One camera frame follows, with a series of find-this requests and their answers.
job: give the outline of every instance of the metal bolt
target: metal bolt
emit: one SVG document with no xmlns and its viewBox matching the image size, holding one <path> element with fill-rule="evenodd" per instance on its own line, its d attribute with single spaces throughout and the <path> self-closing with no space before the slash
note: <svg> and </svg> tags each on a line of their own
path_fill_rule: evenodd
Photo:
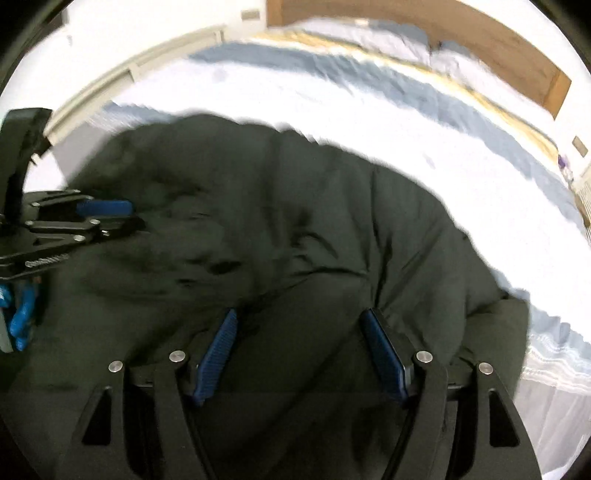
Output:
<svg viewBox="0 0 591 480">
<path fill-rule="evenodd" d="M 179 363 L 182 362 L 185 358 L 185 353 L 182 350 L 175 350 L 173 353 L 171 353 L 168 358 L 170 359 L 171 362 L 174 363 Z"/>
<path fill-rule="evenodd" d="M 433 355 L 430 352 L 421 350 L 417 352 L 417 360 L 421 363 L 427 364 L 433 360 Z"/>
<path fill-rule="evenodd" d="M 123 368 L 123 362 L 121 360 L 115 360 L 109 364 L 109 372 L 117 373 Z"/>
<path fill-rule="evenodd" d="M 490 375 L 491 373 L 493 373 L 495 371 L 492 368 L 492 365 L 491 364 L 487 364 L 486 362 L 482 362 L 481 364 L 479 364 L 478 365 L 478 370 L 480 370 L 485 375 Z"/>
</svg>

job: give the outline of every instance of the black fabric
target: black fabric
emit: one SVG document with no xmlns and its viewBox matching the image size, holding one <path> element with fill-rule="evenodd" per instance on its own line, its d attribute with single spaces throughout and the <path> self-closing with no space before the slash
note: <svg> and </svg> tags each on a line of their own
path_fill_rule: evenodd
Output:
<svg viewBox="0 0 591 480">
<path fill-rule="evenodd" d="M 416 348 L 490 361 L 515 388 L 527 305 L 394 171 L 199 115 L 119 135 L 72 186 L 131 200 L 147 230 L 76 253 L 11 360 L 0 408 L 45 473 L 111 361 L 166 359 L 231 306 L 241 324 L 219 393 L 191 412 L 220 480 L 381 477 L 404 412 L 372 369 L 357 324 L 369 307 Z"/>
</svg>

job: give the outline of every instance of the dark green blanket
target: dark green blanket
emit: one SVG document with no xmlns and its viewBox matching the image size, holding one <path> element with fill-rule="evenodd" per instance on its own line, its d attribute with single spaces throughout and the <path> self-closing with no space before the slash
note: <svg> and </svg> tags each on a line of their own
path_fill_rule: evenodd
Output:
<svg viewBox="0 0 591 480">
<path fill-rule="evenodd" d="M 357 323 L 369 307 L 417 349 L 486 360 L 515 388 L 527 305 L 394 171 L 199 115 L 119 135 L 72 186 L 131 200 L 147 231 L 76 253 L 28 352 L 0 358 L 0 413 L 47 475 L 111 361 L 166 359 L 231 306 L 219 394 L 190 413 L 220 480 L 381 477 L 404 412 L 380 393 Z"/>
</svg>

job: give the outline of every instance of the white pillow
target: white pillow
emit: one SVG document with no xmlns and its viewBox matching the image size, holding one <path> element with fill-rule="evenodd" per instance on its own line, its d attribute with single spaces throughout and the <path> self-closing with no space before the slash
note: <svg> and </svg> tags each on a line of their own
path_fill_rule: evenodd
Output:
<svg viewBox="0 0 591 480">
<path fill-rule="evenodd" d="M 464 47 L 451 44 L 451 48 L 432 51 L 430 66 L 435 72 L 472 88 L 556 141 L 554 118 L 550 112 L 501 80 Z"/>
<path fill-rule="evenodd" d="M 428 45 L 401 33 L 372 28 L 370 21 L 346 22 L 331 18 L 311 18 L 290 28 L 303 30 L 313 35 L 344 40 L 365 50 L 382 53 L 389 57 L 428 66 Z"/>
</svg>

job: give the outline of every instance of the brown headboard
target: brown headboard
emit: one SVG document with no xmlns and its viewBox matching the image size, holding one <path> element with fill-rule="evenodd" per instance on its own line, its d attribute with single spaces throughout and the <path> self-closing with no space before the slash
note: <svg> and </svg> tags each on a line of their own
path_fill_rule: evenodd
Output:
<svg viewBox="0 0 591 480">
<path fill-rule="evenodd" d="M 267 0 L 270 27 L 310 17 L 394 20 L 422 28 L 432 46 L 454 40 L 554 118 L 569 91 L 570 79 L 531 43 L 457 0 Z"/>
</svg>

